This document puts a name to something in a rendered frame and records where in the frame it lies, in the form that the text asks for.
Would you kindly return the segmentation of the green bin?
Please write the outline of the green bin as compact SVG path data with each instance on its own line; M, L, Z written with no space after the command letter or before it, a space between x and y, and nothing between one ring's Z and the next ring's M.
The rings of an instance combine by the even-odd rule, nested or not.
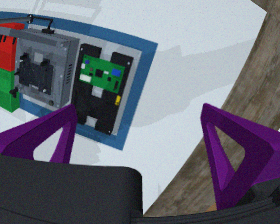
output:
M10 72L0 68L0 107L11 113L20 108L19 92L17 92L16 98L9 94L9 91L14 89L14 74L15 70Z

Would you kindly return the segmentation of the red tray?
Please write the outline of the red tray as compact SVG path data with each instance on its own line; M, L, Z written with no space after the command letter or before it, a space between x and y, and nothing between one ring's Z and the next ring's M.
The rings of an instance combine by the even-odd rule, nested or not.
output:
M2 26L2 27L20 30L20 29L24 29L24 25L25 24L22 24L22 23L7 23L7 24L0 24L0 27ZM15 69L17 38L13 45L11 43L13 42L14 37L7 36L5 42L3 42L4 36L5 35L3 35L1 43L0 43L0 68L11 72Z

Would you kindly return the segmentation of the green circuit board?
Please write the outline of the green circuit board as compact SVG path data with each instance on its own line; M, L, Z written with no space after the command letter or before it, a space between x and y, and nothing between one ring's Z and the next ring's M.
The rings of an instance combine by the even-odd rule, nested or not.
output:
M125 67L111 63L110 61L84 55L79 81L118 94L124 69Z

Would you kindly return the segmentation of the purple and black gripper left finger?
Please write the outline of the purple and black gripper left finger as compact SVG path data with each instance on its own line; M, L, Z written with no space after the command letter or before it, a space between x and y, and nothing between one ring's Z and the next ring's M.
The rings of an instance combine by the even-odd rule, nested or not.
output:
M45 116L3 131L0 133L0 153L34 160L35 148L63 127L49 162L69 164L77 120L75 105L69 104Z

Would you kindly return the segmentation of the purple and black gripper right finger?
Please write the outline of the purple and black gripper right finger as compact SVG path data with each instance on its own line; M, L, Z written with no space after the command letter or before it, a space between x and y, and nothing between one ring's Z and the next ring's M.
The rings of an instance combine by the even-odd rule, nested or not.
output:
M217 210L234 207L254 184L280 177L279 131L208 103L203 104L200 120ZM245 157L236 173L222 148L215 126L245 150Z

